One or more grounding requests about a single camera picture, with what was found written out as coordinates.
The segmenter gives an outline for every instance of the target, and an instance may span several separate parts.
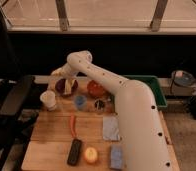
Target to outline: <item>blue sponge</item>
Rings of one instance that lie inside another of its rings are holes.
[[[123,155],[122,155],[121,146],[119,146],[119,145],[112,145],[111,146],[110,158],[111,158],[110,168],[122,170],[122,168],[123,168]]]

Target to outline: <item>yellow fruit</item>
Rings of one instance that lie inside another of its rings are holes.
[[[87,147],[84,151],[84,159],[87,163],[93,164],[98,160],[98,152],[94,147]]]

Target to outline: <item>blue cup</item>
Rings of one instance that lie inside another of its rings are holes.
[[[86,105],[87,98],[84,95],[77,95],[74,98],[75,107],[78,110],[83,110],[84,106]]]

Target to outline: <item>small object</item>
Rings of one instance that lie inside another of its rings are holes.
[[[84,159],[89,164],[94,164],[98,160],[98,152],[94,147],[87,147],[84,151]]]
[[[69,126],[70,126],[72,137],[77,138],[77,134],[75,132],[75,115],[70,116]]]
[[[72,140],[72,146],[69,151],[69,156],[67,159],[67,164],[71,166],[75,166],[78,162],[80,151],[81,151],[82,141],[79,139]]]
[[[105,108],[105,102],[102,100],[96,100],[95,101],[95,109],[97,112],[102,112]]]
[[[74,98],[74,104],[78,110],[83,110],[86,105],[87,98],[84,95],[77,95]]]
[[[93,98],[100,98],[104,95],[106,95],[107,91],[98,83],[96,83],[94,80],[91,80],[87,84],[87,90],[90,96]]]
[[[49,111],[55,110],[57,108],[57,103],[55,99],[55,92],[47,90],[40,95],[40,100],[46,106]]]
[[[189,87],[192,86],[196,79],[192,74],[183,70],[176,70],[172,72],[172,79],[174,83],[178,86]]]
[[[110,168],[122,170],[123,168],[123,154],[121,146],[112,145],[110,152]]]
[[[75,79],[62,78],[55,84],[55,90],[64,97],[72,95],[77,90],[77,87],[78,83]]]

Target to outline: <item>carrot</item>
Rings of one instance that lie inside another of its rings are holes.
[[[76,138],[77,135],[76,135],[76,132],[75,132],[75,115],[70,116],[69,127],[70,127],[70,130],[71,130],[72,137]]]

